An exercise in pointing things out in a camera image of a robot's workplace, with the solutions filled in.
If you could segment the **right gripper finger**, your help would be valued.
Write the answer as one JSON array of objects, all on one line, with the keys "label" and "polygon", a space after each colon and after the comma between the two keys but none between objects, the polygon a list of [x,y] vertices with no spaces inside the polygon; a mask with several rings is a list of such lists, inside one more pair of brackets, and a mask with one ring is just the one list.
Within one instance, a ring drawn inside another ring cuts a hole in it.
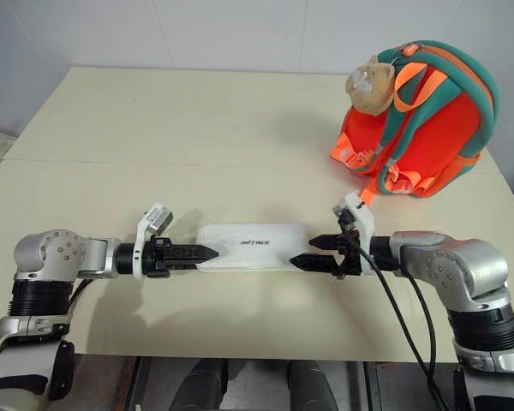
[{"label": "right gripper finger", "polygon": [[338,264],[332,255],[301,253],[290,258],[290,263],[303,271],[337,271]]},{"label": "right gripper finger", "polygon": [[338,234],[323,234],[312,238],[308,243],[320,250],[338,250],[340,236]]}]

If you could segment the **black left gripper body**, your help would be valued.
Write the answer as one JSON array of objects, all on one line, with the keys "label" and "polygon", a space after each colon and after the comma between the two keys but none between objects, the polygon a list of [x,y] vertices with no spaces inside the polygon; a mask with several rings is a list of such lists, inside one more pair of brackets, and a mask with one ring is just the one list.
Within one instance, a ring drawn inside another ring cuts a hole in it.
[{"label": "black left gripper body", "polygon": [[152,235],[143,248],[143,274],[150,278],[168,278],[171,264],[167,253],[172,242],[167,237]]}]

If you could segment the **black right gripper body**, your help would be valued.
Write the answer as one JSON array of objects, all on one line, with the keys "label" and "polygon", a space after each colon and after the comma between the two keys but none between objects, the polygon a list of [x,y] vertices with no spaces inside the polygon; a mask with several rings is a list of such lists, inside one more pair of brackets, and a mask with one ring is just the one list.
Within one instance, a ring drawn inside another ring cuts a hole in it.
[{"label": "black right gripper body", "polygon": [[344,232],[335,236],[334,249],[343,258],[339,263],[335,277],[344,279],[362,274],[360,239],[357,231]]}]

